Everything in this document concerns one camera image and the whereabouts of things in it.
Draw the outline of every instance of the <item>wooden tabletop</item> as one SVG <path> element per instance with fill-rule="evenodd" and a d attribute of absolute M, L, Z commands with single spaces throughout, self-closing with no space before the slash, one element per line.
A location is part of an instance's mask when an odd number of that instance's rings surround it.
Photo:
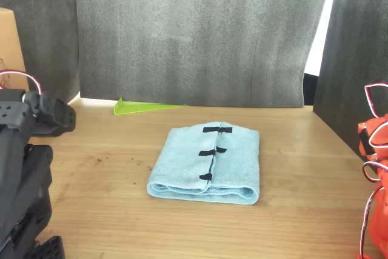
<path fill-rule="evenodd" d="M 54 150 L 53 215 L 38 239 L 60 235 L 66 259 L 355 258 L 374 185 L 311 107 L 115 116 L 112 107 L 72 106 L 74 132 L 34 139 Z M 146 185 L 169 130 L 209 121 L 260 132 L 258 202 L 151 197 Z M 382 258 L 368 235 L 365 251 Z"/>

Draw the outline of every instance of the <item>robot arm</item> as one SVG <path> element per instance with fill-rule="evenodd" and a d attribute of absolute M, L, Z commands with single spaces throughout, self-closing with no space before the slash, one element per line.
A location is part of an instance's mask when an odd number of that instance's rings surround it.
<path fill-rule="evenodd" d="M 75 118 L 70 106 L 47 93 L 0 90 L 0 259 L 28 258 L 41 249 L 35 238 L 51 217 L 53 151 L 28 141 L 71 132 Z"/>

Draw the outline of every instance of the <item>green triangular object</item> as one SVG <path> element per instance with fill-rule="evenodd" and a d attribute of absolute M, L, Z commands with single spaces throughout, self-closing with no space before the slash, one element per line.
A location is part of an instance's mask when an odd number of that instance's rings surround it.
<path fill-rule="evenodd" d="M 115 105 L 114 113 L 115 115 L 126 115 L 128 113 L 149 112 L 158 109 L 174 109 L 175 107 L 181 106 L 161 103 L 137 103 L 135 101 L 123 101 L 122 98 L 120 98 Z"/>

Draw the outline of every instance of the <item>black velcro strap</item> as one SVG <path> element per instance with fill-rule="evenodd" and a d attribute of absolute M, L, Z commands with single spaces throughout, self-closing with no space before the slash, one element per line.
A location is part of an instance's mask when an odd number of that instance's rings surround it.
<path fill-rule="evenodd" d="M 212 180 L 212 177 L 213 177 L 213 174 L 211 174 L 211 173 L 207 173 L 207 174 L 199 176 L 199 178 L 202 180 Z"/>
<path fill-rule="evenodd" d="M 360 132 L 359 136 L 360 136 L 361 144 L 363 144 L 366 155 L 368 155 L 368 156 L 373 155 L 375 153 L 375 150 L 369 144 L 369 135 L 368 135 L 368 131 L 366 130 L 366 128 L 363 128 L 363 130 Z"/>
<path fill-rule="evenodd" d="M 225 153 L 225 152 L 226 152 L 226 149 L 225 149 L 225 148 L 216 147 L 216 151 L 217 151 L 218 153 Z"/>
<path fill-rule="evenodd" d="M 204 127 L 203 133 L 218 132 L 219 127 Z"/>
<path fill-rule="evenodd" d="M 204 127 L 204 130 L 202 132 L 204 132 L 204 133 L 209 133 L 209 132 L 231 133 L 232 127 Z"/>
<path fill-rule="evenodd" d="M 220 127 L 218 130 L 220 133 L 231 133 L 232 127 Z"/>
<path fill-rule="evenodd" d="M 199 156 L 214 156 L 216 155 L 216 150 L 210 150 L 210 151 L 200 151 Z"/>

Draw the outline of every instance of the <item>folded towel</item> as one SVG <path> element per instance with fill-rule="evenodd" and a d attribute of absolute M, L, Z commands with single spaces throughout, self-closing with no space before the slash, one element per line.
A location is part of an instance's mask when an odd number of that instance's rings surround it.
<path fill-rule="evenodd" d="M 253 204 L 259 198 L 259 132 L 213 122 L 172 129 L 151 173 L 154 197 Z"/>

